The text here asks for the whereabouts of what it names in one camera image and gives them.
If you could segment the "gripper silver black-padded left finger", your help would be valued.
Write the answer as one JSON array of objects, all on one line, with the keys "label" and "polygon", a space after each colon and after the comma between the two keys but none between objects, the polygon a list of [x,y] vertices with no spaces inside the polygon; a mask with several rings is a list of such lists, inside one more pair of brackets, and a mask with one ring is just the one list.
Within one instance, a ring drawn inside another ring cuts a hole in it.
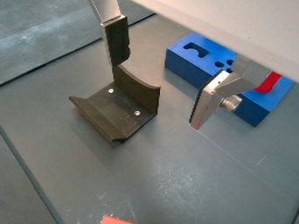
[{"label": "gripper silver black-padded left finger", "polygon": [[130,58],[129,21],[119,9],[118,0],[89,0],[107,43],[111,66],[119,66]]}]

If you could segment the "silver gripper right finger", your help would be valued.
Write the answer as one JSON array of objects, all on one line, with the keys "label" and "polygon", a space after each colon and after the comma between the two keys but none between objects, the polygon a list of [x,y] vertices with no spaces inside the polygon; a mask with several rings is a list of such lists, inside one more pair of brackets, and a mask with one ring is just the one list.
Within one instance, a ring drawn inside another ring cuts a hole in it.
[{"label": "silver gripper right finger", "polygon": [[238,55],[231,66],[233,73],[221,70],[201,90],[194,104],[190,124],[198,130],[218,108],[233,112],[242,99],[238,94],[258,87],[271,69],[243,55]]}]

